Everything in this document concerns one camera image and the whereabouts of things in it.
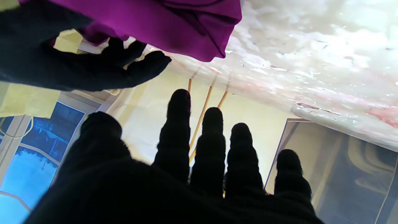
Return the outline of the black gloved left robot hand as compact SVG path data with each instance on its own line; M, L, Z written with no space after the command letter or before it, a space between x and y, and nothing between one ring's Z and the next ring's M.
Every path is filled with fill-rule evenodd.
M219 108L205 112L190 168L190 109L189 92L176 90L151 165L131 157L112 116L92 113L56 181L24 223L322 223L295 151L278 154L274 193L267 194L249 127L233 126L226 152Z

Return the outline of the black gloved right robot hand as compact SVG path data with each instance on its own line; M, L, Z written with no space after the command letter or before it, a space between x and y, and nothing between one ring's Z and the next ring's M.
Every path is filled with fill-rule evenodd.
M60 91L133 88L156 78L171 62L162 51L141 57L146 44L124 48L112 37L99 54L75 54L50 42L62 31L78 29L91 19L46 0L32 0L0 15L1 81Z

